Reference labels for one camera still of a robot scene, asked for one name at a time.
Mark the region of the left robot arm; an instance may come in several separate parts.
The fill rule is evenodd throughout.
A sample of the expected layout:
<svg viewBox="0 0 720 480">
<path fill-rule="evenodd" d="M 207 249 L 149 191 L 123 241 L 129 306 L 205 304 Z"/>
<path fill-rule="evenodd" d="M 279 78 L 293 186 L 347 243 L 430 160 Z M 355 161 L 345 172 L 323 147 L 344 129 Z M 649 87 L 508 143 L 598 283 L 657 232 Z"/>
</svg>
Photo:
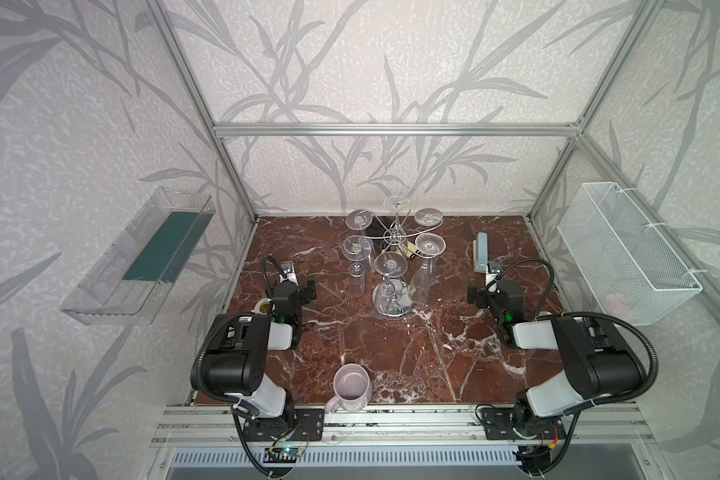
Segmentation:
<svg viewBox="0 0 720 480">
<path fill-rule="evenodd" d="M 298 347 L 304 325 L 302 307 L 317 297 L 315 282 L 299 286 L 284 280 L 271 288 L 265 313 L 220 314 L 194 360 L 190 382 L 203 395 L 230 405 L 249 442 L 290 437 L 319 441 L 324 413 L 298 408 L 290 392 L 266 374 L 271 351 Z"/>
</svg>

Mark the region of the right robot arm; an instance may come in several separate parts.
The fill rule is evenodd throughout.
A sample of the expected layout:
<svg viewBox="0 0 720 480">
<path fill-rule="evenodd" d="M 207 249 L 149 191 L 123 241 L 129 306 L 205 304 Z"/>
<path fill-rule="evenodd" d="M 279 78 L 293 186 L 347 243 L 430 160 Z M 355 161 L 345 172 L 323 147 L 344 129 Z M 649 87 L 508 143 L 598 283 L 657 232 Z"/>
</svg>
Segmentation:
<svg viewBox="0 0 720 480">
<path fill-rule="evenodd" d="M 527 320 L 522 289 L 499 279 L 482 287 L 468 286 L 467 301 L 489 311 L 504 345 L 560 356 L 561 371 L 519 392 L 513 406 L 479 404 L 475 408 L 488 439 L 526 441 L 515 459 L 530 478 L 542 478 L 562 462 L 584 411 L 633 400 L 658 377 L 654 346 L 635 326 L 619 318 L 575 311 Z"/>
</svg>

